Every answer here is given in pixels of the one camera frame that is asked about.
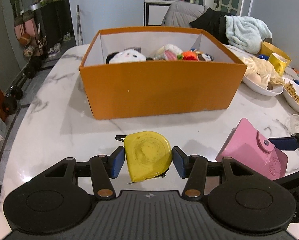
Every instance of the orange cardboard box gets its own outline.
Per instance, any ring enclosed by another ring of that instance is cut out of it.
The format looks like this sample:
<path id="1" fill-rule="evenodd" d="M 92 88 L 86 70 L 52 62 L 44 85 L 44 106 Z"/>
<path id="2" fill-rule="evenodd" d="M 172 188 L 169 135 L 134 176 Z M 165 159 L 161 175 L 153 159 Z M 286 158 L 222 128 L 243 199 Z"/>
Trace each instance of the orange cardboard box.
<path id="1" fill-rule="evenodd" d="M 196 48 L 214 61 L 105 64 L 115 51 L 141 47 L 149 57 L 169 43 L 183 51 Z M 165 26 L 100 30 L 80 66 L 96 119 L 226 109 L 245 71 L 246 65 L 204 30 Z"/>

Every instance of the yellow mug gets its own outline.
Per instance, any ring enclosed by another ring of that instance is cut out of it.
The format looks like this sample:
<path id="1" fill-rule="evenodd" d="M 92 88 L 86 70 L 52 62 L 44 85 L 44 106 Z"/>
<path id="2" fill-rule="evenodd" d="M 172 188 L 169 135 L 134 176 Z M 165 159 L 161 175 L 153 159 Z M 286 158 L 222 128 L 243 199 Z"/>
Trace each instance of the yellow mug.
<path id="1" fill-rule="evenodd" d="M 277 53 L 272 53 L 269 56 L 268 61 L 272 63 L 274 66 L 275 71 L 280 75 L 283 76 L 285 68 L 287 67 L 287 61 L 282 56 L 279 56 Z"/>

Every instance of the white cabinet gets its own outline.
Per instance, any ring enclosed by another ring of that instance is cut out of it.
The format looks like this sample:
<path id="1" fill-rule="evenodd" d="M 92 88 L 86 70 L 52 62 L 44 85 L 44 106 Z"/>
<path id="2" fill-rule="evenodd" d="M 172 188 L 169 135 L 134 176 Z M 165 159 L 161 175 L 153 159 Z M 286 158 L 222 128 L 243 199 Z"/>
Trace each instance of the white cabinet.
<path id="1" fill-rule="evenodd" d="M 170 3 L 145 3 L 144 25 L 161 25 Z"/>

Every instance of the white bowl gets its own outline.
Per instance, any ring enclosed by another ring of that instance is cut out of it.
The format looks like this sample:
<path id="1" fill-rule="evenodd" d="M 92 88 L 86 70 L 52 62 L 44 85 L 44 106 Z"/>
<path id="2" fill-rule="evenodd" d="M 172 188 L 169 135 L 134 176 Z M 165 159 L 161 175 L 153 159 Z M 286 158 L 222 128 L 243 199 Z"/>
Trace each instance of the white bowl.
<path id="1" fill-rule="evenodd" d="M 275 87 L 273 90 L 267 90 L 262 88 L 258 84 L 254 83 L 253 81 L 249 80 L 246 76 L 243 77 L 243 82 L 253 91 L 259 93 L 264 96 L 274 97 L 281 93 L 283 93 L 283 86 Z"/>
<path id="2" fill-rule="evenodd" d="M 253 57 L 254 55 L 253 54 L 250 54 L 244 50 L 241 50 L 239 48 L 236 48 L 232 45 L 226 45 L 224 44 L 224 46 L 226 48 L 228 48 L 231 52 L 233 52 L 237 57 L 246 57 L 246 58 L 249 58 L 249 57 Z"/>
<path id="3" fill-rule="evenodd" d="M 293 87 L 296 90 L 296 94 L 299 95 L 299 85 L 297 85 L 293 80 L 289 79 L 289 78 L 283 78 L 283 80 L 285 81 L 285 83 L 290 82 Z M 288 104 L 291 106 L 291 108 L 293 108 L 296 112 L 299 113 L 299 104 L 296 102 L 296 100 L 294 98 L 292 98 L 292 96 L 286 91 L 286 89 L 284 88 L 283 91 L 283 95 L 286 99 L 286 101 L 288 102 Z"/>

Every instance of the yellow bowl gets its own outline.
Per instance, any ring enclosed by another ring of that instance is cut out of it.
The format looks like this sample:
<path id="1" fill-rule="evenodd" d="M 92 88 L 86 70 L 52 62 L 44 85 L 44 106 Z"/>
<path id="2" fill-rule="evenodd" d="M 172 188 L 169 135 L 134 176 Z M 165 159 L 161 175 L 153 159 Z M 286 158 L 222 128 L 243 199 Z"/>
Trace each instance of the yellow bowl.
<path id="1" fill-rule="evenodd" d="M 288 57 L 288 55 L 278 47 L 275 47 L 273 44 L 270 44 L 266 41 L 261 44 L 259 54 L 264 54 L 269 57 L 273 52 L 286 59 L 287 66 L 291 63 L 291 58 Z"/>

